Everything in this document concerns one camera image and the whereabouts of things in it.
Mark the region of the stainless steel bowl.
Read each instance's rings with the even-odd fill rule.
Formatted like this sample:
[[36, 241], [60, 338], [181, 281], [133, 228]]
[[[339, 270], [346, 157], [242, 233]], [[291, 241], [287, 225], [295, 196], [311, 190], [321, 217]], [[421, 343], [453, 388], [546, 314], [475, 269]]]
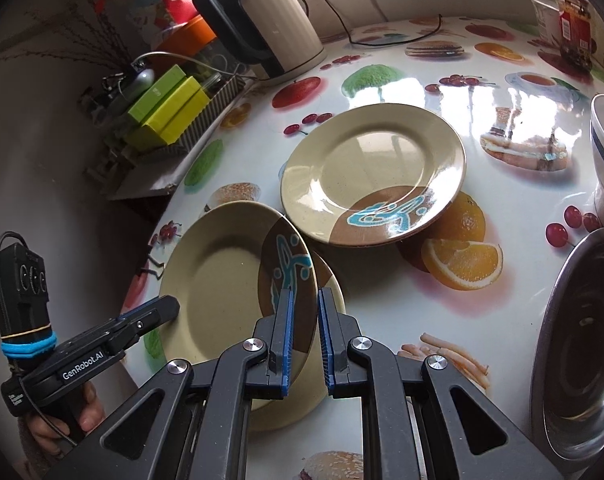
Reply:
[[531, 428], [563, 474], [604, 450], [604, 228], [572, 249], [552, 286], [535, 352]]

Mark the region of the yellow box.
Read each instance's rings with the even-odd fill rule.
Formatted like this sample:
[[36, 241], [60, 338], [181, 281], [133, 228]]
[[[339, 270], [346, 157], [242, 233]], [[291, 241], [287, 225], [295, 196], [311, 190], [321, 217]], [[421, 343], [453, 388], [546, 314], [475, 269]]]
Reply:
[[143, 121], [124, 136], [135, 150], [145, 153], [175, 143], [210, 103], [194, 77], [187, 77]]

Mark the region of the green box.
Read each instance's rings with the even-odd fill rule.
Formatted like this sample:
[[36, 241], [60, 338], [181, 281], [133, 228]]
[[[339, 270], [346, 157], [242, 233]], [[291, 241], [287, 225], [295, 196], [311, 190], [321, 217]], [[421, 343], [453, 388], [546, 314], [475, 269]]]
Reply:
[[173, 65], [127, 110], [126, 116], [134, 124], [141, 124], [186, 78], [178, 65]]

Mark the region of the grey mouse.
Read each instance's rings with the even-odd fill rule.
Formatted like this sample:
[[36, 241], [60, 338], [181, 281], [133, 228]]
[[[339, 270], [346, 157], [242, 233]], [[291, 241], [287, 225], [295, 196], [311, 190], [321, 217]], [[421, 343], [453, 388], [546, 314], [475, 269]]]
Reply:
[[109, 91], [110, 98], [133, 104], [153, 85], [156, 75], [152, 68], [132, 68], [125, 73], [114, 76]]

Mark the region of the striped storage basket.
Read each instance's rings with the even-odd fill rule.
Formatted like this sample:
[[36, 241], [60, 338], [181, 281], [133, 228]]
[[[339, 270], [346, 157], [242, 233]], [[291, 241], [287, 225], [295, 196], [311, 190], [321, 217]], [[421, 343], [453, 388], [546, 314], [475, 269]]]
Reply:
[[141, 153], [124, 141], [123, 156], [132, 164], [141, 165], [146, 162], [156, 162], [157, 160], [188, 154], [203, 137], [210, 125], [214, 123], [214, 120], [222, 114], [222, 111], [238, 96], [246, 85], [244, 80], [238, 75], [232, 76], [229, 80], [221, 80], [221, 84], [221, 87], [213, 94], [208, 93], [212, 89], [211, 86], [208, 84], [201, 86], [210, 98], [210, 103], [192, 121], [175, 143], [165, 148], [156, 148], [155, 150]]

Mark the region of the cream electric kettle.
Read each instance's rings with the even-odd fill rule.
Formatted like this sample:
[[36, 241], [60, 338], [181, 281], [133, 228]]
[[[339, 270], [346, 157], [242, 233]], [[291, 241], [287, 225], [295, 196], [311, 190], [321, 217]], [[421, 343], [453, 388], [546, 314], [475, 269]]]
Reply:
[[228, 52], [259, 81], [280, 84], [323, 62], [326, 51], [298, 0], [192, 0]]

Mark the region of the red-lidded sauce jar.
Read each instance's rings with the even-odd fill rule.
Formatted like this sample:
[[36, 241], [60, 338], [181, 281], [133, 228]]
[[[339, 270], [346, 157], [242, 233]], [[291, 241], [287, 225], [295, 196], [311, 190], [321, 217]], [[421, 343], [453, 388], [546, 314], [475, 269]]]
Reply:
[[580, 70], [592, 69], [592, 26], [587, 0], [556, 0], [559, 10], [560, 52]]

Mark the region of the white plastic cup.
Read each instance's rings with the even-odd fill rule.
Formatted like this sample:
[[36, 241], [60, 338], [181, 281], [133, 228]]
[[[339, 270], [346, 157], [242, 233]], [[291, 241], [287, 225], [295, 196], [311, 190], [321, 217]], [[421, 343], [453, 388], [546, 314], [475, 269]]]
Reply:
[[550, 0], [530, 0], [537, 20], [541, 40], [558, 48], [561, 44], [559, 10]]

